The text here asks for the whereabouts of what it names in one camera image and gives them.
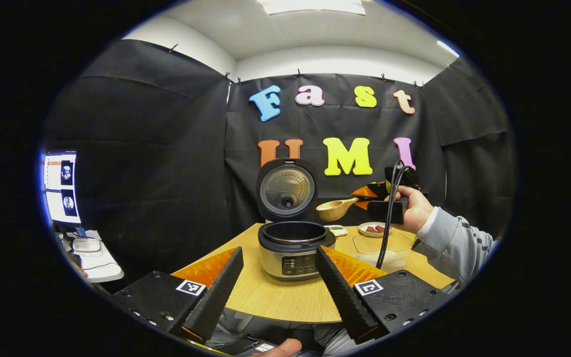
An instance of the hand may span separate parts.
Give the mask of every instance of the hand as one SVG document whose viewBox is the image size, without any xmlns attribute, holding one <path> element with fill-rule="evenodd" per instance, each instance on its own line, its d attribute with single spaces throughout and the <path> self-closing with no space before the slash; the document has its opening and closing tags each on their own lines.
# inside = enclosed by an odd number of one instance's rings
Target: hand
<svg viewBox="0 0 571 357">
<path fill-rule="evenodd" d="M 252 357 L 290 357 L 301 350 L 301 342 L 297 339 L 286 339 L 281 345 Z"/>
<path fill-rule="evenodd" d="M 429 219 L 431 212 L 433 212 L 433 206 L 431 206 L 431 203 L 424 197 L 422 192 L 411 187 L 398 186 L 396 201 L 400 199 L 400 195 L 408 196 L 408 208 L 404 215 L 404 224 L 394 224 L 392 226 L 401 231 L 415 234 Z"/>
</svg>

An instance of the open lid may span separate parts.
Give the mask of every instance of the open lid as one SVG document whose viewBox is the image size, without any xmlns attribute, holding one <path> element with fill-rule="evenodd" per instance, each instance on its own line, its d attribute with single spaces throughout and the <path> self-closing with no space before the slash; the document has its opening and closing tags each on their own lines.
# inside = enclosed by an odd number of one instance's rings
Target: open lid
<svg viewBox="0 0 571 357">
<path fill-rule="evenodd" d="M 278 222 L 303 217 L 317 197 L 314 166 L 301 159 L 275 159 L 257 177 L 257 206 L 261 217 Z"/>
</svg>

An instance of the gray sleeve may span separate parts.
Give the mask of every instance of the gray sleeve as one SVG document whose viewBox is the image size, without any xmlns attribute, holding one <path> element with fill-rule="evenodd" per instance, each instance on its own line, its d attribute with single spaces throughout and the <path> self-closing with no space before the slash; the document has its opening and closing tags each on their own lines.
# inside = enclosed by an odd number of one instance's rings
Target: gray sleeve
<svg viewBox="0 0 571 357">
<path fill-rule="evenodd" d="M 438 208 L 433 225 L 413 250 L 464 289 L 496 244 L 490 234 L 470 226 L 463 217 L 453 217 Z"/>
</svg>

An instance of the wooden ladle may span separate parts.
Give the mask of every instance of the wooden ladle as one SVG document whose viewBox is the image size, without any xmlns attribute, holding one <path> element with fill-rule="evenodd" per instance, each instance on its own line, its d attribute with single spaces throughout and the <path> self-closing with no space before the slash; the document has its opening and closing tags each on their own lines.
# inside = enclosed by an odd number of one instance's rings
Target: wooden ladle
<svg viewBox="0 0 571 357">
<path fill-rule="evenodd" d="M 351 199 L 338 199 L 317 206 L 320 219 L 326 222 L 336 221 L 347 213 L 347 208 L 358 201 L 358 197 Z"/>
</svg>

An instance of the monitor screen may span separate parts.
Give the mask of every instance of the monitor screen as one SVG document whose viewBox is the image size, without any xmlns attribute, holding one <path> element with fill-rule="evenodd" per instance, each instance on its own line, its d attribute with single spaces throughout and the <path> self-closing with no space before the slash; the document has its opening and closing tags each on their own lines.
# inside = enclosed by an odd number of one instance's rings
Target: monitor screen
<svg viewBox="0 0 571 357">
<path fill-rule="evenodd" d="M 43 163 L 43 185 L 50 218 L 57 224 L 80 226 L 75 194 L 76 151 L 48 151 Z"/>
</svg>

